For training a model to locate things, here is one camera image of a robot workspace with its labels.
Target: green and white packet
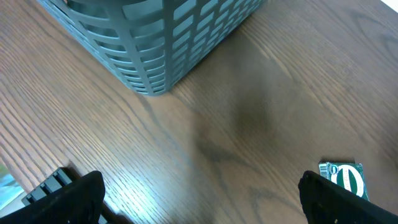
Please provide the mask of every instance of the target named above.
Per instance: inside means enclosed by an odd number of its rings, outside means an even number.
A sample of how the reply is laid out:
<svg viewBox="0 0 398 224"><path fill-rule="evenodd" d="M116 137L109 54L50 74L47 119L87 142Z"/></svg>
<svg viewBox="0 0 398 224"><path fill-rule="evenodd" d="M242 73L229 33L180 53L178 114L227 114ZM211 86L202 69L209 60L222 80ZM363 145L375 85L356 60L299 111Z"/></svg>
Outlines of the green and white packet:
<svg viewBox="0 0 398 224"><path fill-rule="evenodd" d="M369 201L362 164L325 162L319 164L319 172L322 177Z"/></svg>

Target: perforated basket side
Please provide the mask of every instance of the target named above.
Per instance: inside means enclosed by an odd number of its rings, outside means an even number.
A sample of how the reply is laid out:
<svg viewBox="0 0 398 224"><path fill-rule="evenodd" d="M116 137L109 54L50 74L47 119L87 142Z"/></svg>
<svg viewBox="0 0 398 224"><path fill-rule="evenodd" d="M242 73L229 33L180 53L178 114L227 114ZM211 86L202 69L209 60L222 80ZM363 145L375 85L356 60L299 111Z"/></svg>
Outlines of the perforated basket side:
<svg viewBox="0 0 398 224"><path fill-rule="evenodd" d="M263 0L38 0L128 88L175 85Z"/></svg>

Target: wood grain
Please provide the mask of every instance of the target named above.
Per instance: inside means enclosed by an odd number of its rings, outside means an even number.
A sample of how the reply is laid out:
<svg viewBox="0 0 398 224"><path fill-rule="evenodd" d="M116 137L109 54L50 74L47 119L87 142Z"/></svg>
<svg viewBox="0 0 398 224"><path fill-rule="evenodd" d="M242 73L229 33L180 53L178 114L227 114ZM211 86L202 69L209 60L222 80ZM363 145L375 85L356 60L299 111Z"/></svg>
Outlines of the wood grain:
<svg viewBox="0 0 398 224"><path fill-rule="evenodd" d="M382 2L270 1L156 98L36 2L0 12L0 161L26 191L74 166L100 170L134 223L306 223L303 172L355 159L398 213L398 14Z"/></svg>

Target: black plastic part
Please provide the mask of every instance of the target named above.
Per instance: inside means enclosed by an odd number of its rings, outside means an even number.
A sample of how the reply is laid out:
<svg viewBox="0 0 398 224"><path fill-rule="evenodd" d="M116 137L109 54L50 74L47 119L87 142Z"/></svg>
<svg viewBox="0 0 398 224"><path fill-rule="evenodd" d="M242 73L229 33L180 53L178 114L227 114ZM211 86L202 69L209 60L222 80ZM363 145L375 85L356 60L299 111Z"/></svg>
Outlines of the black plastic part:
<svg viewBox="0 0 398 224"><path fill-rule="evenodd" d="M298 184L308 224L396 224L398 216L306 171Z"/></svg>
<svg viewBox="0 0 398 224"><path fill-rule="evenodd" d="M107 224L101 215L105 196L102 174L93 171L72 181L65 168L22 199L26 207L0 219L0 224Z"/></svg>

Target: basket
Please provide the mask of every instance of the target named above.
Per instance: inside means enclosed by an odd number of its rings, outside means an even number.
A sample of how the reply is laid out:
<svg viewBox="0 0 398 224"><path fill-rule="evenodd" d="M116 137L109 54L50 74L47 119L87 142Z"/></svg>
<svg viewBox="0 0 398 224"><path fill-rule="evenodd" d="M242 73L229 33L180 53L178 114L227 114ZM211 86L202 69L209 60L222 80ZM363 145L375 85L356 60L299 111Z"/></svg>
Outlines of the basket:
<svg viewBox="0 0 398 224"><path fill-rule="evenodd" d="M173 87L263 0L38 0L128 88Z"/></svg>

